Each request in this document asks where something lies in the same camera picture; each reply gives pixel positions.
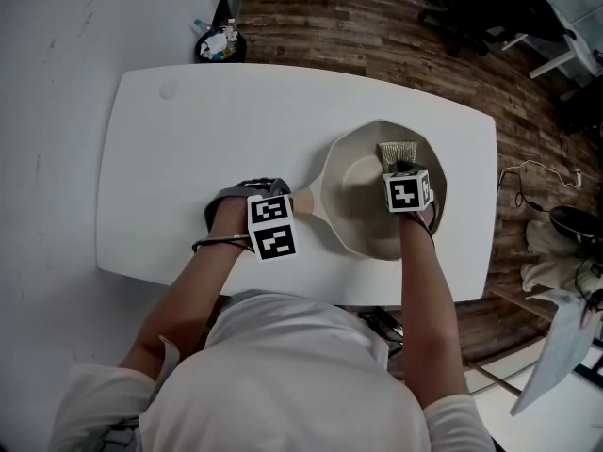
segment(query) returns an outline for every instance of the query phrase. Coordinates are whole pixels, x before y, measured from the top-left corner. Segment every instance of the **beige pan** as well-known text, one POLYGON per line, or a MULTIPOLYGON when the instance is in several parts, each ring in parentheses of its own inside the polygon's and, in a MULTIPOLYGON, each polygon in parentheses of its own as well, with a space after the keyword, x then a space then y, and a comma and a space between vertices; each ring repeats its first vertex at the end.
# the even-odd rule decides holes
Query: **beige pan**
POLYGON ((401 125, 374 121, 333 143, 316 181, 291 195, 294 214, 323 219, 351 252, 378 260, 398 260, 398 224, 396 216, 385 207, 377 144, 403 140, 417 143, 416 163, 429 170, 433 192, 443 211, 446 177, 429 142, 401 125))

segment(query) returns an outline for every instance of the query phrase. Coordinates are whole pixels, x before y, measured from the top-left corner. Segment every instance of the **shirt sleeve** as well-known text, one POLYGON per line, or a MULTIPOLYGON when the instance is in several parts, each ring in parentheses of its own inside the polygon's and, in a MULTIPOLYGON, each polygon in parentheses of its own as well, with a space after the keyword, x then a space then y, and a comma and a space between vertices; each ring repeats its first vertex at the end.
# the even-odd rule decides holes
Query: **shirt sleeve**
POLYGON ((78 365, 58 406, 48 450, 70 451, 93 428, 139 416, 148 406, 155 382, 126 368, 78 365))
POLYGON ((423 412, 432 452, 495 452, 472 396, 447 396, 423 412))

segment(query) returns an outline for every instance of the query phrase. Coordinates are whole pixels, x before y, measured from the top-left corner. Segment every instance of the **white cable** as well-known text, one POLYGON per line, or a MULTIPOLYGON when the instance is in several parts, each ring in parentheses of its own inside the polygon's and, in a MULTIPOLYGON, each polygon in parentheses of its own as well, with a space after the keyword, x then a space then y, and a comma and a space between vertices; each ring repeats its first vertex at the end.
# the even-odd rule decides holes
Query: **white cable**
POLYGON ((572 184, 572 183, 566 183, 563 181, 562 176, 555 171, 554 169, 549 169, 547 166, 545 166, 544 164, 537 162, 537 161, 532 161, 531 159, 529 159, 528 161, 524 161, 522 162, 519 166, 511 166, 510 168, 505 168, 500 172, 500 176, 498 176, 498 189, 497 189, 497 196, 500 193, 500 184, 502 183, 502 176, 504 176, 505 172, 507 172, 508 170, 519 170, 519 168, 521 168, 524 164, 528 164, 529 162, 531 162, 532 164, 537 164, 538 166, 545 168, 546 170, 548 170, 549 172, 552 172, 553 174, 557 174, 557 177, 559 177, 559 180, 562 182, 562 184, 564 186, 571 186, 571 187, 575 187, 578 188, 578 185, 572 184))

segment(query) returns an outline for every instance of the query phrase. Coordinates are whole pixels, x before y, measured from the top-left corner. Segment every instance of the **white table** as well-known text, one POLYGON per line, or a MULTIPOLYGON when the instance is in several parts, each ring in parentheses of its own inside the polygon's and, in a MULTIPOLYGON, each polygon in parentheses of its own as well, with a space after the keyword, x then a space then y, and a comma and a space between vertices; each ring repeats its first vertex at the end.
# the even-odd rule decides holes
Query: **white table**
MULTIPOLYGON (((123 76, 101 169, 98 266, 171 283, 192 243, 206 236, 203 210, 219 189, 261 176, 301 188, 335 138, 377 119, 431 143, 448 180, 437 253, 454 299, 479 298, 496 215, 494 120, 417 90, 285 66, 190 65, 123 76)), ((260 288, 399 305, 399 262, 352 256, 317 223, 299 221, 297 231, 300 256, 260 265, 244 253, 223 293, 260 288)))
MULTIPOLYGON (((597 73, 599 71, 598 64, 596 63, 596 60, 593 57, 591 50, 588 48, 588 44, 586 43, 584 38, 578 33, 576 28, 572 24, 570 24, 565 17, 563 17, 561 12, 559 12, 554 7, 553 7, 553 11, 559 18, 559 21, 562 23, 562 25, 565 28, 567 28, 568 30, 572 30, 576 34, 576 39, 573 40, 569 36, 564 35, 563 38, 565 40, 565 43, 567 43, 567 47, 568 47, 567 52, 564 52, 560 56, 557 56, 557 57, 553 58, 552 60, 549 60, 546 64, 538 67, 538 69, 534 69, 533 71, 531 71, 530 79, 535 79, 539 75, 542 75, 543 73, 547 73, 548 71, 551 71, 551 70, 559 67, 560 65, 564 64, 565 62, 568 62, 572 58, 577 58, 578 61, 580 62, 580 64, 582 64, 582 66, 588 72, 590 72, 592 75, 597 75, 597 73)), ((520 40, 523 40, 527 36, 528 36, 527 34, 519 35, 515 39, 506 43, 502 47, 502 50, 507 50, 509 47, 511 47, 512 45, 515 45, 516 43, 518 43, 520 40)))

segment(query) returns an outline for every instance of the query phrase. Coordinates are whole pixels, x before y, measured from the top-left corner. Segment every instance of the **dark wood floor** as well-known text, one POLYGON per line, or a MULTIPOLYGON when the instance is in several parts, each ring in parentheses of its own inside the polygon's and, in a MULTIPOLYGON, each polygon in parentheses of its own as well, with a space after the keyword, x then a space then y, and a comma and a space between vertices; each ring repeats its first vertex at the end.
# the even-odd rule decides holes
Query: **dark wood floor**
MULTIPOLYGON (((558 170, 565 181, 579 166, 583 188, 563 187, 537 167, 522 170, 524 192, 545 208, 576 205, 595 212, 599 171, 595 146, 566 136, 552 100, 572 85, 558 71, 535 80, 543 63, 526 45, 499 47, 479 57, 463 50, 448 56, 450 42, 416 18, 434 8, 429 0, 243 0, 239 29, 247 61, 354 73, 439 95, 491 115, 497 123, 498 167, 534 159, 558 170)), ((473 361, 493 360, 542 336, 547 323, 489 291, 520 292, 519 268, 534 261, 524 230, 528 219, 547 220, 514 205, 517 182, 509 180, 497 202, 497 224, 485 298, 459 304, 463 352, 473 361)), ((400 360, 390 369, 399 376, 400 360)))

